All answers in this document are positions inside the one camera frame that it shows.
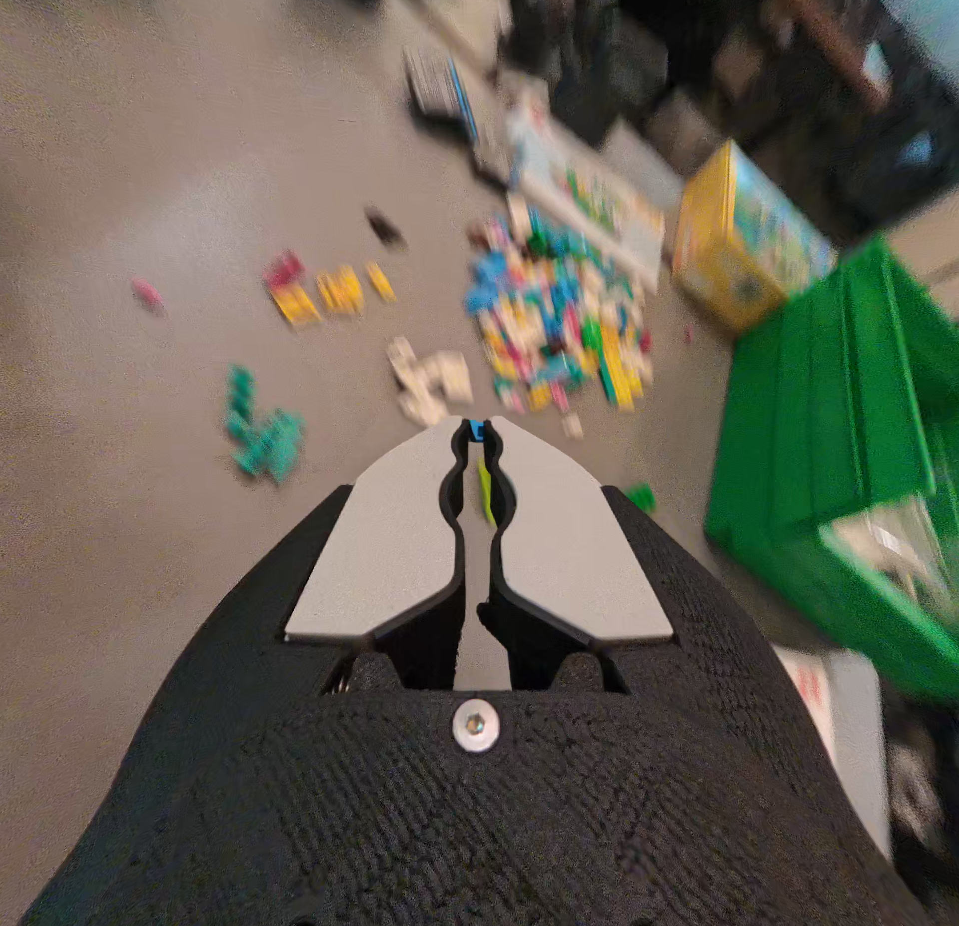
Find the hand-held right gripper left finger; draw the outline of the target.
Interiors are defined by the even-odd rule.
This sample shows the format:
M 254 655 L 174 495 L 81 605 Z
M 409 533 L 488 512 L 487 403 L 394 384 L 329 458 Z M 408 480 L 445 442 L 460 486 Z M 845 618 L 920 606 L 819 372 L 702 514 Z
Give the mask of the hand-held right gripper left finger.
M 384 453 L 357 478 L 294 605 L 287 640 L 358 643 L 388 631 L 454 577 L 456 540 L 440 488 L 461 416 Z

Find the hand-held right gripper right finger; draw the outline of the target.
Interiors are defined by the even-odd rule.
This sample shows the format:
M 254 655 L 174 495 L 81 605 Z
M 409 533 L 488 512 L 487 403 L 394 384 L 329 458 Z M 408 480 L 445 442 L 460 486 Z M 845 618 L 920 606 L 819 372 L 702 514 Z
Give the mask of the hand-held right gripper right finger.
M 585 646 L 673 637 L 602 484 L 507 419 L 486 423 L 497 531 L 490 594 Z

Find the teal lego wedge pieces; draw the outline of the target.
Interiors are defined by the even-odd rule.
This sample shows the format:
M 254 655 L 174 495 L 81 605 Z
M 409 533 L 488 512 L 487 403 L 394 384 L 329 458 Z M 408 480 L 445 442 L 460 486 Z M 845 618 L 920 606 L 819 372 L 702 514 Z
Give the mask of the teal lego wedge pieces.
M 302 416 L 282 408 L 258 415 L 254 374 L 237 364 L 228 372 L 223 428 L 234 445 L 233 462 L 249 478 L 268 477 L 281 486 L 299 463 Z

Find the white lego plates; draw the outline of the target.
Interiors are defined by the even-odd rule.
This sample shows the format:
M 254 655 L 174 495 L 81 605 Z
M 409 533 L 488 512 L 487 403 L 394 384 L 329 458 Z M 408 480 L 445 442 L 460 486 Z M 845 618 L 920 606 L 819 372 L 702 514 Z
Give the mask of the white lego plates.
M 473 403 L 467 361 L 460 352 L 438 350 L 419 357 L 403 337 L 394 337 L 385 349 L 397 382 L 401 414 L 423 428 L 449 417 L 449 406 Z

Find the pile of mixed lego bricks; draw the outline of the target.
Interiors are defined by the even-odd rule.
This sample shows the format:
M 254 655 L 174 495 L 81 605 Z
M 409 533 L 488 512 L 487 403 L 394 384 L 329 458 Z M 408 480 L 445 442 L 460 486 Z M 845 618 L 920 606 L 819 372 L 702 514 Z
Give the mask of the pile of mixed lego bricks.
M 474 256 L 463 306 L 498 401 L 516 414 L 553 407 L 571 437 L 570 399 L 593 382 L 616 410 L 632 411 L 654 380 L 642 286 L 517 194 L 467 237 Z

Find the lego instruction booklet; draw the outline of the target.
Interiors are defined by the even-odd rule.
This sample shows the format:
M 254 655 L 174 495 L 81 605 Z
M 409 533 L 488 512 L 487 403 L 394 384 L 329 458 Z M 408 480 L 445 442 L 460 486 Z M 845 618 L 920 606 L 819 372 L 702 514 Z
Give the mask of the lego instruction booklet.
M 891 860 L 882 698 L 875 666 L 849 649 L 813 654 L 772 647 L 813 718 L 846 798 Z

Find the black lego wedge plate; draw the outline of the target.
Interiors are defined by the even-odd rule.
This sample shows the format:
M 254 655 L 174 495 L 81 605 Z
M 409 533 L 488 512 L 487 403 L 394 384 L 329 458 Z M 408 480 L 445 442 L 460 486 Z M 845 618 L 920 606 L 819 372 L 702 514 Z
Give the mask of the black lego wedge plate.
M 399 226 L 375 207 L 365 207 L 365 220 L 378 241 L 390 250 L 406 250 L 407 242 Z

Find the white lego picture sheet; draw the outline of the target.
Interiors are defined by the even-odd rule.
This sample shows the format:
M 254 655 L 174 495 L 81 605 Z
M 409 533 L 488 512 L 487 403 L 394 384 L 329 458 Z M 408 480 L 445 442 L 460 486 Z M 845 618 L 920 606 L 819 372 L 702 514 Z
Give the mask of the white lego picture sheet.
M 664 212 L 552 118 L 533 91 L 506 111 L 511 181 L 525 199 L 582 233 L 602 257 L 649 294 L 658 292 Z

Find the yellow lego box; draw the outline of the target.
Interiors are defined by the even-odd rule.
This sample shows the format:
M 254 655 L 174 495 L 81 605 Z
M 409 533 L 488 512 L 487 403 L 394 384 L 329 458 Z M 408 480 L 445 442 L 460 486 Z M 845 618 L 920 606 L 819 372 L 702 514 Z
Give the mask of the yellow lego box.
M 735 141 L 686 182 L 673 278 L 727 332 L 748 332 L 836 260 L 831 241 Z

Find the stack of green bins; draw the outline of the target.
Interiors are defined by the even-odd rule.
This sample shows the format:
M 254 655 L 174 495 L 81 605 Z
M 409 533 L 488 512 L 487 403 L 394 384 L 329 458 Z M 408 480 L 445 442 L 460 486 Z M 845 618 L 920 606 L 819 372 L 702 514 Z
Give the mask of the stack of green bins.
M 958 696 L 957 620 L 915 602 L 833 523 L 927 502 L 957 576 L 957 324 L 880 237 L 735 345 L 711 539 L 900 692 Z

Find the black battery with blue edge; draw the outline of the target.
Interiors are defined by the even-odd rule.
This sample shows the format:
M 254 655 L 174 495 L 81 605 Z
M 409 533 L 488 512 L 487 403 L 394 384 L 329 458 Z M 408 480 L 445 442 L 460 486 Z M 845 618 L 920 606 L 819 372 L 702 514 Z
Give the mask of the black battery with blue edge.
M 470 144 L 480 133 L 465 85 L 451 56 L 406 48 L 402 65 L 415 111 L 426 121 L 458 128 Z

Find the yellow lego bracket plate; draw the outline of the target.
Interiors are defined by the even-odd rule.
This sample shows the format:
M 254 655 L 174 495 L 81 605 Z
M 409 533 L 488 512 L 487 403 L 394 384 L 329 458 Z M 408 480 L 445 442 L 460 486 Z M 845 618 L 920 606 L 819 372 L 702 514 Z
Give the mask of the yellow lego bracket plate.
M 322 322 L 318 308 L 299 282 L 271 285 L 269 295 L 282 317 L 295 330 Z

